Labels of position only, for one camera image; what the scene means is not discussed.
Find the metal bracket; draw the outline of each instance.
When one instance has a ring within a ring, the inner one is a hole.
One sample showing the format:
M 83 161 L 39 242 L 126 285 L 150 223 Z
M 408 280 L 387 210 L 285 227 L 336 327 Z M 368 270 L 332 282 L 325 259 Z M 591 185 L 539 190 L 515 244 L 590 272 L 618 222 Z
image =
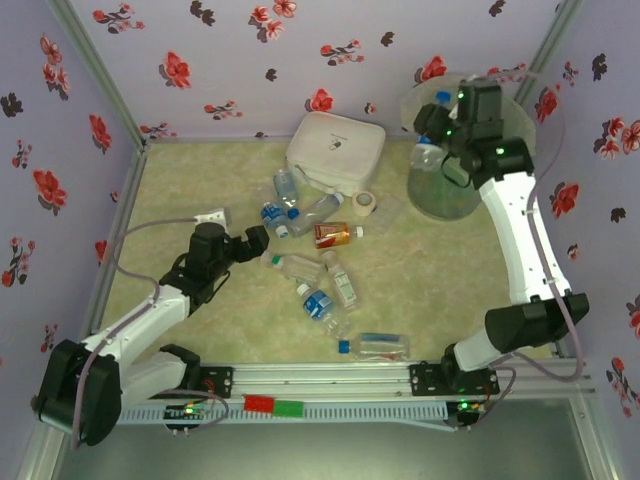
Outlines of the metal bracket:
M 496 373 L 488 368 L 465 372 L 456 378 L 453 388 L 446 381 L 439 363 L 420 362 L 409 365 L 409 382 L 414 397 L 439 397 L 452 395 L 496 395 L 500 393 L 500 385 Z

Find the floral wallpaper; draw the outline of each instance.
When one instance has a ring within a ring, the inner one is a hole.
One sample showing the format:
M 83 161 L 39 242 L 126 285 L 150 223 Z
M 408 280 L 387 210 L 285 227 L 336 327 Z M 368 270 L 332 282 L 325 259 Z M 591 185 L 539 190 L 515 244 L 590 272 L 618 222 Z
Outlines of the floral wallpaper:
M 126 29 L 127 12 L 110 12 L 111 26 Z M 95 246 L 109 237 L 134 146 L 46 4 L 9 2 L 3 15 L 0 476 L 12 479 L 51 350 L 79 339 Z
M 619 8 L 585 2 L 544 72 L 551 85 L 538 86 L 530 107 L 539 125 L 538 171 L 558 145 L 560 104 L 565 110 L 564 145 L 543 180 L 539 201 L 572 288 L 589 296 L 591 310 L 578 325 L 587 368 L 608 414 L 625 478 L 636 478 L 640 105 L 632 99 L 640 64 L 630 62 L 620 45 L 637 43 L 640 4 L 617 3 Z
M 416 84 L 530 64 L 558 0 L 70 3 L 140 135 L 165 140 L 291 136 L 309 111 L 402 134 Z

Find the white bottle cap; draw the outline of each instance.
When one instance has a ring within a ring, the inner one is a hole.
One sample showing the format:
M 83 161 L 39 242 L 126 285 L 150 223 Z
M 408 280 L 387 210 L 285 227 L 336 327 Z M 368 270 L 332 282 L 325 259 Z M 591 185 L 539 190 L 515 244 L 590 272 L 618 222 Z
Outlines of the white bottle cap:
M 296 288 L 296 292 L 298 292 L 298 295 L 303 296 L 307 290 L 310 290 L 311 287 L 309 285 L 307 285 L 306 283 L 302 283 L 298 286 L 298 288 Z
M 289 229 L 287 229 L 287 227 L 285 227 L 284 225 L 280 225 L 279 227 L 276 227 L 276 235 L 278 235 L 280 238 L 284 238 L 289 235 Z

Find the cable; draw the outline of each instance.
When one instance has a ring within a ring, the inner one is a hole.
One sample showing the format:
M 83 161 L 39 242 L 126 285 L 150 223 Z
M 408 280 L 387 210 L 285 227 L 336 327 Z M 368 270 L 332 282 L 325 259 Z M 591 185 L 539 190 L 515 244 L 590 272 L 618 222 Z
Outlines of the cable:
M 122 250 L 122 244 L 124 242 L 124 239 L 127 236 L 131 235 L 132 233 L 137 232 L 138 230 L 142 230 L 143 228 L 153 227 L 156 225 L 172 224 L 172 223 L 195 223 L 195 221 L 196 221 L 195 218 L 174 218 L 169 220 L 155 220 L 153 222 L 146 222 L 124 232 L 122 235 L 120 235 L 116 239 L 115 244 L 111 248 L 111 251 L 109 252 L 109 255 L 108 255 L 109 258 L 107 259 L 107 261 L 114 261 L 116 265 L 116 269 L 123 275 L 152 283 L 153 297 L 151 302 L 148 302 L 140 310 L 131 314 L 129 318 L 127 318 L 120 325 L 118 325 L 111 332 L 109 332 L 109 334 L 107 334 L 107 336 L 104 339 L 102 339 L 102 341 L 96 346 L 93 352 L 91 352 L 91 354 L 89 355 L 89 358 L 84 364 L 84 367 L 82 367 L 80 377 L 78 378 L 78 388 L 76 390 L 76 401 L 75 401 L 74 410 L 73 410 L 73 424 L 71 426 L 71 449 L 72 450 L 77 450 L 78 447 L 80 446 L 80 420 L 82 416 L 82 400 L 84 398 L 85 384 L 87 382 L 87 376 L 89 375 L 89 369 L 91 368 L 91 365 L 93 365 L 93 362 L 95 361 L 98 354 L 108 344 L 108 341 L 111 338 L 115 337 L 123 329 L 131 325 L 131 323 L 136 321 L 142 315 L 144 315 L 149 309 L 151 309 L 153 304 L 158 300 L 158 297 L 160 296 L 160 284 L 155 278 L 150 277 L 148 275 L 141 275 L 139 273 L 130 272 L 129 270 L 126 270 L 120 266 L 118 262 L 118 256 L 120 254 L 120 251 Z

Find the plastic bottle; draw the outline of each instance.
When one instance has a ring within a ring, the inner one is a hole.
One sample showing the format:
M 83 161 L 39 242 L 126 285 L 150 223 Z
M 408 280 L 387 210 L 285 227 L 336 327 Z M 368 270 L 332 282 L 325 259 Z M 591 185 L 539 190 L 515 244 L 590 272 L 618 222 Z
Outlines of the plastic bottle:
M 347 245 L 356 238 L 364 236 L 361 225 L 349 225 L 344 222 L 319 223 L 314 225 L 316 248 L 337 247 Z
M 302 297 L 302 308 L 313 321 L 323 326 L 325 332 L 341 340 L 351 330 L 351 323 L 339 318 L 333 301 L 322 290 L 314 290 L 303 283 L 296 291 Z
M 342 306 L 348 312 L 357 309 L 360 306 L 360 301 L 349 275 L 347 275 L 347 272 L 338 259 L 338 254 L 333 250 L 329 250 L 322 254 L 322 260 L 324 260 L 324 264 L 327 266 L 327 272 L 329 272 L 333 288 Z
M 268 185 L 263 185 L 256 190 L 255 197 L 261 208 L 260 216 L 264 226 L 275 231 L 280 238 L 289 235 L 287 228 L 289 220 L 282 205 L 275 200 L 273 189 Z
M 260 264 L 282 273 L 298 283 L 315 286 L 324 272 L 321 263 L 313 262 L 298 255 L 274 255 L 266 250 L 260 257 Z
M 296 218 L 300 210 L 298 204 L 298 189 L 293 174 L 284 168 L 279 169 L 273 176 L 273 186 L 276 187 L 276 194 L 280 202 L 287 207 L 287 216 L 290 219 Z
M 341 193 L 325 195 L 291 221 L 291 234 L 294 237 L 301 237 L 308 233 L 316 223 L 322 223 L 336 213 L 342 202 L 344 197 Z
M 341 354 L 353 353 L 358 360 L 397 362 L 409 360 L 409 337 L 389 333 L 361 333 L 353 340 L 340 340 Z

